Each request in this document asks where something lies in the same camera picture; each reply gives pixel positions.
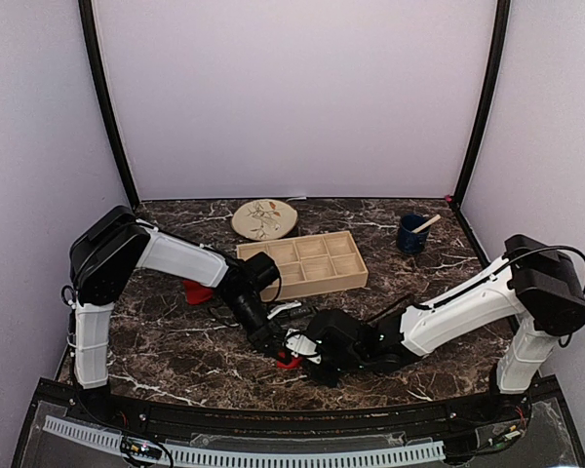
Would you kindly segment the red sock near left arm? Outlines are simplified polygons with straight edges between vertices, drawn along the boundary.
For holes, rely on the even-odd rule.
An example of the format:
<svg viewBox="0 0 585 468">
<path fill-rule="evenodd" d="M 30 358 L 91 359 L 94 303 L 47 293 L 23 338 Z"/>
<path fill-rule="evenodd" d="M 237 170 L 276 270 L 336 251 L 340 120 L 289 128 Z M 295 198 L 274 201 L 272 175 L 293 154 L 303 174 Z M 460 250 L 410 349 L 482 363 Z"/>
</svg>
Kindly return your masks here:
<svg viewBox="0 0 585 468">
<path fill-rule="evenodd" d="M 210 301 L 215 296 L 212 288 L 205 287 L 198 282 L 191 280 L 182 281 L 186 301 L 189 305 L 199 305 Z"/>
</svg>

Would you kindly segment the red sock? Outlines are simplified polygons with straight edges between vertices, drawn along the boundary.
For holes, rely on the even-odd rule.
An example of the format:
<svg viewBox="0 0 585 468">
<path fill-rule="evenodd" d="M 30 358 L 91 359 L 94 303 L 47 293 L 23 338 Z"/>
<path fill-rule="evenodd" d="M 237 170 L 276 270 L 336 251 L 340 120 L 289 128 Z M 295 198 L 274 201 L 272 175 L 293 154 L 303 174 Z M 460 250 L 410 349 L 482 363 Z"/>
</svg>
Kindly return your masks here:
<svg viewBox="0 0 585 468">
<path fill-rule="evenodd" d="M 298 369 L 301 366 L 303 358 L 302 357 L 295 357 L 295 356 L 288 356 L 285 353 L 280 352 L 278 354 L 276 361 L 277 361 L 277 368 L 278 369 L 292 370 L 292 369 Z"/>
</svg>

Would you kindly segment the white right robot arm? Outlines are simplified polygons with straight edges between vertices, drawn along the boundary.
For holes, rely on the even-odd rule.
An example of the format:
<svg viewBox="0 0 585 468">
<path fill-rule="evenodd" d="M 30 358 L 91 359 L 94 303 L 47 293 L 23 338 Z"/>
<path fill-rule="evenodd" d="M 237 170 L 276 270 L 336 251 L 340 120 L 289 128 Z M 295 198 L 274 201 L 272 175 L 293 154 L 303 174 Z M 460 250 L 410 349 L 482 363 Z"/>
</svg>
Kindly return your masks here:
<svg viewBox="0 0 585 468">
<path fill-rule="evenodd" d="M 304 331 L 290 331 L 286 349 L 308 361 L 313 377 L 334 386 L 347 371 L 388 373 L 497 320 L 519 329 L 499 363 L 495 387 L 478 403 L 488 423 L 501 421 L 525 393 L 560 338 L 585 326 L 585 276 L 570 246 L 547 246 L 517 234 L 505 252 L 468 281 L 425 302 L 397 301 L 369 321 L 340 309 L 318 312 Z"/>
</svg>

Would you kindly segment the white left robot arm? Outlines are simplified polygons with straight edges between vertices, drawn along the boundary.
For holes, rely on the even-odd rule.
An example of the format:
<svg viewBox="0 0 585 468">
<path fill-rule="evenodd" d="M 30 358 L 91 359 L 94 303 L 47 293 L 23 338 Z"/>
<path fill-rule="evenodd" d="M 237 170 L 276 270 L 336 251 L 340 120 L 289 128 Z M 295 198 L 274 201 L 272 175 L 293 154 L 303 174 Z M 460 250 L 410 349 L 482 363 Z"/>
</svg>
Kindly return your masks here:
<svg viewBox="0 0 585 468">
<path fill-rule="evenodd" d="M 81 235 L 69 250 L 69 284 L 61 290 L 72 310 L 70 344 L 73 379 L 85 389 L 81 411 L 97 425 L 118 416 L 117 402 L 99 387 L 108 382 L 110 316 L 138 269 L 189 280 L 213 291 L 245 330 L 260 353 L 282 363 L 292 355 L 285 333 L 268 317 L 260 294 L 281 278 L 267 253 L 236 259 L 211 247 L 188 242 L 138 219 L 116 206 Z"/>
</svg>

